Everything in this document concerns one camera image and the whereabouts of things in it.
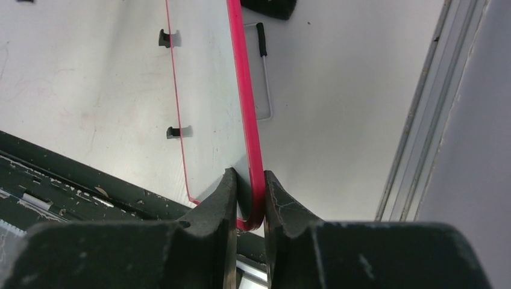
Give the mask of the pink framed whiteboard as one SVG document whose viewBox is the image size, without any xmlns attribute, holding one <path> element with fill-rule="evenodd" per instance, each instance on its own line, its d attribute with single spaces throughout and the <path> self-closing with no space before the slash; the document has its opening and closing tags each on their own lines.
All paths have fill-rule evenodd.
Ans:
<svg viewBox="0 0 511 289">
<path fill-rule="evenodd" d="M 204 201 L 226 169 L 237 178 L 237 227 L 258 229 L 265 177 L 239 1 L 167 1 L 184 181 Z"/>
</svg>

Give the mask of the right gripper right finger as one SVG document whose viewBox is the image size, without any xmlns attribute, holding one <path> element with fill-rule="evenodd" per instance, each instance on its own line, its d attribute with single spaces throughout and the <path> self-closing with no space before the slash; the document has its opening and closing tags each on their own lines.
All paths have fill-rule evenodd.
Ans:
<svg viewBox="0 0 511 289">
<path fill-rule="evenodd" d="M 270 288 L 490 288 L 465 236 L 436 222 L 325 221 L 265 171 Z"/>
</svg>

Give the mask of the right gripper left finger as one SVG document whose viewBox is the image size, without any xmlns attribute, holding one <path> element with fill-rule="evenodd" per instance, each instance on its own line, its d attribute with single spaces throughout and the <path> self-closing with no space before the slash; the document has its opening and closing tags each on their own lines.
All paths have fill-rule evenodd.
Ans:
<svg viewBox="0 0 511 289">
<path fill-rule="evenodd" d="M 174 221 L 42 223 L 2 288 L 235 288 L 237 174 Z"/>
</svg>

